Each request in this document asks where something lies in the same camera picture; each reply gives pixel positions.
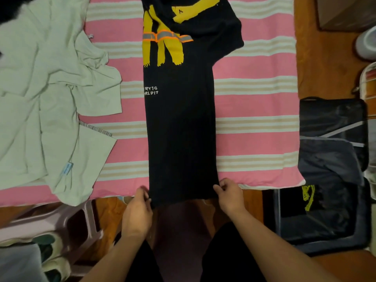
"white container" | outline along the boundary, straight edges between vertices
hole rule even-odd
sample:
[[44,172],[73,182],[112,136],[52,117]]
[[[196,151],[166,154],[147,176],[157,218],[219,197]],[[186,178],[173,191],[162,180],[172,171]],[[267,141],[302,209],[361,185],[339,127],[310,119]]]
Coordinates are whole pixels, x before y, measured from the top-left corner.
[[360,57],[376,61],[376,26],[358,36],[355,47]]

